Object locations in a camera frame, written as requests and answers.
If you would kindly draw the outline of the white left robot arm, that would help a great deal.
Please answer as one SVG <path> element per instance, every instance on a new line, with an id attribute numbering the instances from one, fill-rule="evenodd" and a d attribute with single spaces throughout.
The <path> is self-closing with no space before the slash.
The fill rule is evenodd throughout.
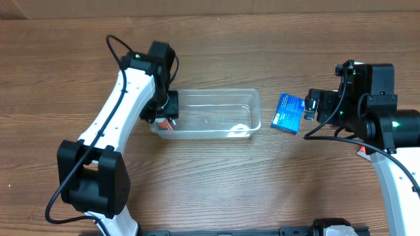
<path id="1" fill-rule="evenodd" d="M 63 140 L 57 150 L 60 185 L 45 217 L 52 224 L 92 220 L 101 235 L 140 235 L 127 207 L 131 181 L 123 153 L 138 119 L 170 130 L 178 118 L 178 93 L 169 87 L 179 59 L 159 41 L 146 54 L 129 49 L 114 58 L 117 81 L 100 113 L 77 141 Z"/>

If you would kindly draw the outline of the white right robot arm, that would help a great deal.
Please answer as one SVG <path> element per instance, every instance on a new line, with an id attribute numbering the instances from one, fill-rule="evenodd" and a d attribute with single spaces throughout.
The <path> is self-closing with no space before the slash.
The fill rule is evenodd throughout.
<path id="1" fill-rule="evenodd" d="M 419 112 L 398 109 L 392 64 L 348 60 L 337 90 L 312 88 L 304 119 L 350 133 L 329 140 L 363 146 L 379 179 L 390 235 L 419 234 Z"/>

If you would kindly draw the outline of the red bottle white cap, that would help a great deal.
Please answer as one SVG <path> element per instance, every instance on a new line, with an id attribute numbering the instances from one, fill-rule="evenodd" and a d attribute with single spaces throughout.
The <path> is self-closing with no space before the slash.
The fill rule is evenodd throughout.
<path id="1" fill-rule="evenodd" d="M 161 130 L 173 130 L 170 118 L 156 118 L 155 122 L 159 125 Z"/>

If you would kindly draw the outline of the blue box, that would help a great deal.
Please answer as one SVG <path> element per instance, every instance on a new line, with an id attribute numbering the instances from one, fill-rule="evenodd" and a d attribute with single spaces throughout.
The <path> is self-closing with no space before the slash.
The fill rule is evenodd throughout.
<path id="1" fill-rule="evenodd" d="M 304 110 L 303 99 L 282 93 L 270 126 L 296 134 L 299 131 Z"/>

